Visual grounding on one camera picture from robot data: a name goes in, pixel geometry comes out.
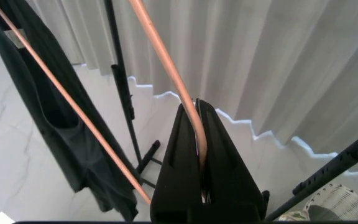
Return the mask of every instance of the curtain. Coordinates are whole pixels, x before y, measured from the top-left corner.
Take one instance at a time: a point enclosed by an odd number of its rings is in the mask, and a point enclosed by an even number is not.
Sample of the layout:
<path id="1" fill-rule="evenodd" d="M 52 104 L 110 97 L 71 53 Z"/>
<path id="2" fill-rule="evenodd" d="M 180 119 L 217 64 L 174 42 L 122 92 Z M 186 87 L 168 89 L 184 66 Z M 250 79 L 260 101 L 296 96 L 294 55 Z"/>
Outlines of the curtain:
<path id="1" fill-rule="evenodd" d="M 28 0 L 72 63 L 111 74 L 115 53 L 102 0 Z M 193 98 L 255 134 L 294 136 L 314 153 L 358 138 L 358 1 L 144 0 Z M 128 1 L 114 0 L 128 75 L 175 91 Z"/>

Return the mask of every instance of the garment tag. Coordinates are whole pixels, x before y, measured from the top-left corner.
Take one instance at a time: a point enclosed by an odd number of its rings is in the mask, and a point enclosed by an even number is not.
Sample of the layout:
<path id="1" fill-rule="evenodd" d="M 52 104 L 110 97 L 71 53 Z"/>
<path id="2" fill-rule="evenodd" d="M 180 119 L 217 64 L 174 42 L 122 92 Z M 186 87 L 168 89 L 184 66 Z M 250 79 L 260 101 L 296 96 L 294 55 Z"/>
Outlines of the garment tag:
<path id="1" fill-rule="evenodd" d="M 27 37 L 25 36 L 24 30 L 23 29 L 19 29 L 19 32 L 23 35 L 23 37 L 25 39 L 27 39 Z M 19 40 L 19 38 L 15 35 L 15 33 L 13 32 L 13 30 L 7 30 L 4 31 L 5 35 L 7 36 L 7 38 L 9 38 L 9 40 L 11 40 L 13 42 L 13 44 L 18 48 L 18 49 L 22 49 L 24 48 L 24 45 L 22 44 L 22 42 Z"/>

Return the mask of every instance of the white curtain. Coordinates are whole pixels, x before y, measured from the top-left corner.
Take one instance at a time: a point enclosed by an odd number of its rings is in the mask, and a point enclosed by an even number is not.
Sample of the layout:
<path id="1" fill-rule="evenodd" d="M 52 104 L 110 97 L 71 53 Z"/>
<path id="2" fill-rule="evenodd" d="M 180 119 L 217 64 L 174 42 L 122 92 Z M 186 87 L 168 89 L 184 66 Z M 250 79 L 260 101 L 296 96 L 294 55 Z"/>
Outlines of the white curtain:
<path id="1" fill-rule="evenodd" d="M 102 0 L 29 0 L 72 63 L 111 74 Z M 358 138 L 358 1 L 144 0 L 193 98 L 315 153 Z M 128 75 L 175 91 L 130 4 L 114 0 Z"/>

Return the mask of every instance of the curtain fold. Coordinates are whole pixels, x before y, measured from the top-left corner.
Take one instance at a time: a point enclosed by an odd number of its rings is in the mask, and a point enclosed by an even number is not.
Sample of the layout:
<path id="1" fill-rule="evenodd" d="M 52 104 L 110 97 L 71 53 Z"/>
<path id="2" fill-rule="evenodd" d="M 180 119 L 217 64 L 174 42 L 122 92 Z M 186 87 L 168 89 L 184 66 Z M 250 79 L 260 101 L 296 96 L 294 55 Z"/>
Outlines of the curtain fold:
<path id="1" fill-rule="evenodd" d="M 111 74 L 102 0 L 28 1 L 72 63 Z M 358 138 L 358 1 L 144 2 L 193 98 L 315 153 Z M 130 4 L 113 4 L 127 74 L 156 95 L 175 91 Z"/>

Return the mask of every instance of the white marble floor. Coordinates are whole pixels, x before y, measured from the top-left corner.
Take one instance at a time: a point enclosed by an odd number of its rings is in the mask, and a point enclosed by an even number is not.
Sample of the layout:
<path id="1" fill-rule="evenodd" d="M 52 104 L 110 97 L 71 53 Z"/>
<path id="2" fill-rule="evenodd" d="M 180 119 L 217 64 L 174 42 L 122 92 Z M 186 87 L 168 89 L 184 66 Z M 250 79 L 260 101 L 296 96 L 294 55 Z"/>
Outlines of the white marble floor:
<path id="1" fill-rule="evenodd" d="M 75 66 L 91 99 L 112 133 L 136 166 L 129 132 L 122 113 L 114 79 L 102 77 L 98 70 Z M 167 93 L 152 96 L 151 86 L 137 86 L 129 79 L 134 120 L 141 151 L 156 140 L 162 143 L 155 157 L 162 160 L 179 99 Z M 291 197 L 299 182 L 321 167 L 332 155 L 314 155 L 294 139 L 281 146 L 271 133 L 255 136 L 250 121 L 232 121 L 219 115 L 260 190 L 269 190 L 268 213 Z M 143 176 L 156 182 L 159 166 L 149 164 Z M 358 173 L 345 173 L 333 182 L 358 193 Z M 150 196 L 153 189 L 144 186 Z M 149 206 L 138 197 L 135 220 L 150 220 Z M 89 190 L 74 194 L 67 184 L 32 118 L 27 112 L 0 58 L 0 212 L 19 220 L 122 220 L 112 210 L 99 211 Z"/>

